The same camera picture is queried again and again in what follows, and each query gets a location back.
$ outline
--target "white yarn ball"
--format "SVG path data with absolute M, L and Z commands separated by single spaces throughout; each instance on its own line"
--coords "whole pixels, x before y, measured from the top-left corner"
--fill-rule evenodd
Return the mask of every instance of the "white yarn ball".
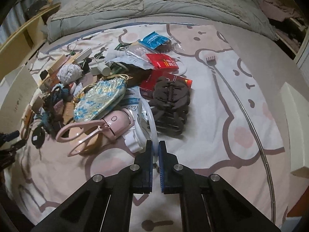
M 66 64 L 63 65 L 57 73 L 60 82 L 69 84 L 78 80 L 81 77 L 82 69 L 78 65 Z

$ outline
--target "pink handle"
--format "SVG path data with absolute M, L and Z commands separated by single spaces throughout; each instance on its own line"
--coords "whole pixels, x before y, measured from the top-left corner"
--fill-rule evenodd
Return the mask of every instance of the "pink handle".
M 68 125 L 65 125 L 63 128 L 60 129 L 60 131 L 57 133 L 56 136 L 56 141 L 63 143 L 63 142 L 69 142 L 72 141 L 76 138 L 78 138 L 81 134 L 85 133 L 87 130 L 95 127 L 95 126 L 105 126 L 106 122 L 104 120 L 91 120 L 91 121 L 86 121 L 86 122 L 75 122 L 75 123 L 71 123 Z M 79 127 L 81 129 L 81 132 L 74 136 L 74 137 L 69 137 L 69 138 L 63 138 L 62 136 L 64 135 L 64 133 L 73 128 L 73 127 Z

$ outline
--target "white tube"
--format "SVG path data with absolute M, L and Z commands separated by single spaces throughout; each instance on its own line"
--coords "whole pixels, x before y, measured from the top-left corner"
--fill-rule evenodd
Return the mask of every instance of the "white tube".
M 155 120 L 154 120 L 154 116 L 152 115 L 151 108 L 148 102 L 142 97 L 140 97 L 140 100 L 138 102 L 138 117 L 139 118 L 142 117 L 142 105 L 144 106 L 144 109 L 146 110 L 148 121 L 149 121 L 149 126 L 150 126 L 150 131 L 151 131 L 151 141 L 152 141 L 152 146 L 154 149 L 153 163 L 156 163 L 158 160 L 158 153 L 159 153 L 157 128 L 155 127 Z

